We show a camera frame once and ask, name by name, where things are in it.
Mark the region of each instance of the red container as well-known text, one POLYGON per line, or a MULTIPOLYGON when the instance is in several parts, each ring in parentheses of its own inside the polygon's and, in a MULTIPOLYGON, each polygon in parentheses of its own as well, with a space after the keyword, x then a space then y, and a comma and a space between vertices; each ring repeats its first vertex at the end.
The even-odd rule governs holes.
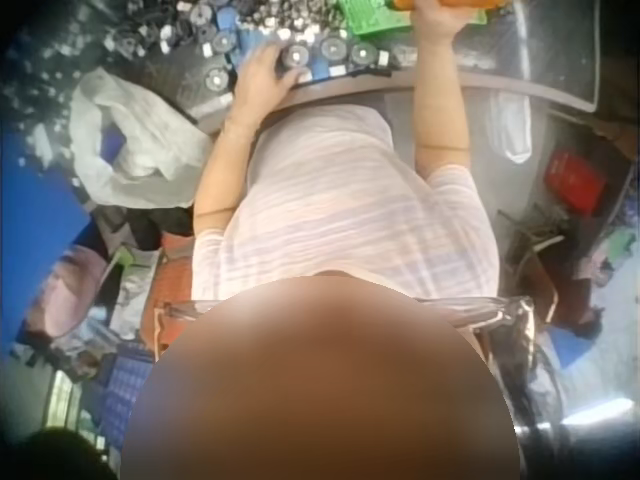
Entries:
POLYGON ((558 198, 580 215, 591 216, 606 184, 587 160, 558 150, 551 157, 545 183, 558 198))

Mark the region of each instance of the pink striped shirt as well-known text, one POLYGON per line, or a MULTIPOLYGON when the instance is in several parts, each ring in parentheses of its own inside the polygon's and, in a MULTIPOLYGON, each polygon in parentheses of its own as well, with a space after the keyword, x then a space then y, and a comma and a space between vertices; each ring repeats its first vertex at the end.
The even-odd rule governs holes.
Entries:
POLYGON ((470 172, 428 181, 370 108, 297 112, 267 131, 227 229, 196 239, 193 300, 340 270, 412 297, 495 296, 499 261, 470 172))

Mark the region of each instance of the blue wall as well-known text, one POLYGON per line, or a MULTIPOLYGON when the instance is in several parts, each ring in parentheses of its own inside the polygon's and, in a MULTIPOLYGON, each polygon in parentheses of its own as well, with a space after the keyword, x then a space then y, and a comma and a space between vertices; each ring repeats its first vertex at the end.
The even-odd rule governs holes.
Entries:
POLYGON ((21 167, 20 136, 2 136, 2 354, 8 353, 25 312, 51 267, 89 215, 59 173, 21 167))

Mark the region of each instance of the hand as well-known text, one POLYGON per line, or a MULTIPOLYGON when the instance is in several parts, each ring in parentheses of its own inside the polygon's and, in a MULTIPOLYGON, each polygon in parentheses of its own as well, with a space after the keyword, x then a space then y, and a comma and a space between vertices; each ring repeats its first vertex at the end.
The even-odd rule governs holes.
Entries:
POLYGON ((438 0, 415 0, 411 21, 419 41, 451 43, 475 12, 474 8, 443 7, 438 0))
POLYGON ((290 70, 280 79, 276 76, 276 61, 281 49, 276 44, 261 46, 245 61, 228 117, 231 123, 257 130, 295 85, 300 70, 290 70))

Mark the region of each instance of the dark hair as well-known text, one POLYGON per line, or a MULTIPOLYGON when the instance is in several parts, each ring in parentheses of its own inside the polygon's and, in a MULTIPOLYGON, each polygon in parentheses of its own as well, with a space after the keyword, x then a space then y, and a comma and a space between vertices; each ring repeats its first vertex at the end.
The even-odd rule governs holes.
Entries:
POLYGON ((34 433, 13 450, 14 471, 25 480, 116 480, 95 448, 78 433, 50 428, 34 433))

